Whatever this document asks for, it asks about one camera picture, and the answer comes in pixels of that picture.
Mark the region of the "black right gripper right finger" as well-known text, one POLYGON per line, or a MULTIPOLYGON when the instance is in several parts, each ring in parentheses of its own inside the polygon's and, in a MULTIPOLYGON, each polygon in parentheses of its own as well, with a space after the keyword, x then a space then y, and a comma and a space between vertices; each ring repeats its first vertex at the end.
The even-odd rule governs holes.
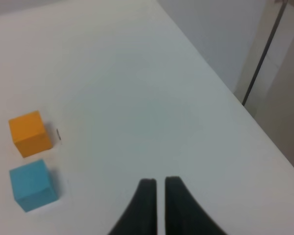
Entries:
POLYGON ((178 176, 165 179, 165 228, 167 235, 225 234, 178 176))

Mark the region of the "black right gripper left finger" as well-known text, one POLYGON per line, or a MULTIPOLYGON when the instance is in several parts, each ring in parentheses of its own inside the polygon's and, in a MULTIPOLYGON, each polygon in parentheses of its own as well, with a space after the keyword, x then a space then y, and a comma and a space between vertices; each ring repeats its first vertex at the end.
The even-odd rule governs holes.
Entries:
POLYGON ((157 184, 155 179, 139 181, 130 203, 109 234, 157 234, 157 184))

